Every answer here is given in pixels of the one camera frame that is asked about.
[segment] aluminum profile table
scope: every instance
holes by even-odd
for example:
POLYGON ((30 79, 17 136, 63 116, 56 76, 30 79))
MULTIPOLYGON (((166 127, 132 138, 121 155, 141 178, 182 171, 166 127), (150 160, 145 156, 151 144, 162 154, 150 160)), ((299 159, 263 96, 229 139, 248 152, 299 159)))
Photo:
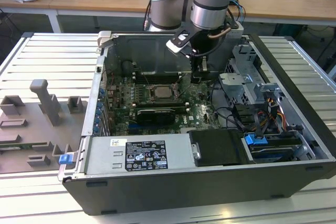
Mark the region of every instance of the aluminum profile table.
MULTIPOLYGON (((27 73, 50 73, 50 88, 55 89, 55 93, 59 92, 60 99, 62 99, 63 92, 61 90, 65 88, 72 90, 71 92, 76 95, 80 92, 89 92, 91 85, 89 83, 85 84, 83 81, 86 81, 86 78, 89 78, 94 71, 94 63, 86 59, 91 59, 94 62, 97 57, 97 46, 93 43, 93 41, 96 41, 96 37, 96 34, 34 34, 32 38, 23 38, 0 67, 0 78, 8 75, 13 77, 8 81, 16 82, 18 85, 16 89, 20 87, 22 92, 25 93, 25 90, 29 88, 29 86, 25 86, 26 80, 15 79, 14 75, 10 75, 13 71, 17 71, 15 73, 18 76, 27 73)), ((325 112, 325 110, 321 110, 325 105, 323 105, 323 101, 319 102, 319 96, 323 94, 324 99, 326 97, 335 98, 333 84, 327 80, 325 74, 313 64, 310 57, 294 42, 287 42, 284 38, 271 37, 262 37, 262 40, 273 51, 299 89, 307 98, 312 98, 310 102, 318 113, 325 112), (285 48, 284 51, 277 53, 279 49, 283 48, 285 48), (309 92, 310 89, 314 89, 307 88, 307 86, 315 82, 317 83, 313 86, 320 91, 309 92)), ((2 86, 2 90, 9 92, 10 88, 2 86)), ((32 95, 25 95, 24 99, 28 101, 36 100, 32 95)), ((326 118, 328 120, 325 120, 325 122, 333 122, 329 120, 329 117, 326 118)), ((287 199, 108 216, 88 216, 58 181, 57 173, 58 171, 47 171, 0 175, 0 223, 218 224, 234 222, 273 224, 336 222, 336 177, 313 182, 287 199)))
MULTIPOLYGON (((336 84, 294 41, 284 37, 261 36, 270 52, 281 64, 310 105, 336 136, 336 84)), ((266 66, 262 70, 270 82, 272 74, 266 66)))

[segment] blue drive latch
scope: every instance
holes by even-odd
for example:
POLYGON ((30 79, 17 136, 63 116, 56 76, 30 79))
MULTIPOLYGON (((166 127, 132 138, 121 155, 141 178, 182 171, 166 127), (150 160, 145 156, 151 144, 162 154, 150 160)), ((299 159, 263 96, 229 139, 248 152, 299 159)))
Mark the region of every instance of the blue drive latch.
POLYGON ((73 163, 72 162, 73 156, 74 156, 73 154, 62 154, 59 157, 58 163, 60 165, 71 165, 73 163))
POLYGON ((265 137, 256 138, 255 134, 247 134, 244 138, 245 138, 245 141, 246 141, 247 145, 250 145, 250 144, 268 144, 265 137))

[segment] motherboard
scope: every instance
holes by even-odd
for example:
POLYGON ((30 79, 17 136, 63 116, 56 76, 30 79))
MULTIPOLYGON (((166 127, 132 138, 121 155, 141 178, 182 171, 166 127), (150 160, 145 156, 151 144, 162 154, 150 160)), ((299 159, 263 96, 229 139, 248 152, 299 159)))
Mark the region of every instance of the motherboard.
POLYGON ((111 135, 153 135, 218 129, 210 103, 211 82, 189 74, 151 78, 111 76, 107 98, 111 135))

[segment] open computer chassis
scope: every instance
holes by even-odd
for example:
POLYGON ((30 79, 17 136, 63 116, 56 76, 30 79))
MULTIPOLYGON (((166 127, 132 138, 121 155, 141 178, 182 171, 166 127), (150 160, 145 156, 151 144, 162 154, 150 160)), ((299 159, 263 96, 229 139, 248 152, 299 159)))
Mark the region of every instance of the open computer chassis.
POLYGON ((169 36, 112 34, 101 48, 59 173, 85 213, 290 197, 334 175, 334 135, 267 47, 285 39, 226 39, 208 59, 215 78, 194 84, 169 36))

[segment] power supply label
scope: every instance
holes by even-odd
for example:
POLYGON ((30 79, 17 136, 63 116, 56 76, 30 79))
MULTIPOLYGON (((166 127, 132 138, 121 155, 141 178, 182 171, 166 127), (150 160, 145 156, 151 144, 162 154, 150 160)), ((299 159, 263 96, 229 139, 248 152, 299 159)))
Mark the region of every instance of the power supply label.
POLYGON ((128 172, 168 169, 164 141, 127 142, 125 158, 125 169, 128 172))

